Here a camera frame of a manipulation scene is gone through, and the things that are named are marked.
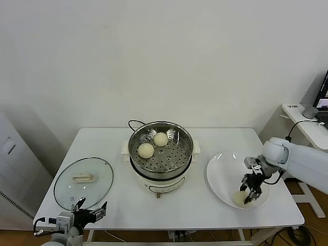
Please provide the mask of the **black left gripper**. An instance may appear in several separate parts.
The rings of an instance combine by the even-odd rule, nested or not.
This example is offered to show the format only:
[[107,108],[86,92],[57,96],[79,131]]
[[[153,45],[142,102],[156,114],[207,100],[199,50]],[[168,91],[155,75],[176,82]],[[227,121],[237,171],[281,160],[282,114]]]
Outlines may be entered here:
[[82,197],[76,204],[71,206],[71,211],[74,214],[75,227],[84,228],[89,223],[95,223],[106,216],[107,212],[107,201],[96,210],[80,209],[84,204],[86,198]]

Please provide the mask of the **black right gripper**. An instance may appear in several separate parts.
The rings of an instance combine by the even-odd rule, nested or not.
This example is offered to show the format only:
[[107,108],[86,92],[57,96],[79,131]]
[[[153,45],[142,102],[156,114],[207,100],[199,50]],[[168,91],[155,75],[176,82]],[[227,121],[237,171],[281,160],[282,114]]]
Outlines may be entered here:
[[263,175],[260,173],[245,174],[241,181],[240,191],[245,191],[247,188],[252,190],[244,200],[244,204],[248,204],[254,200],[257,200],[262,192],[261,184],[263,183]]

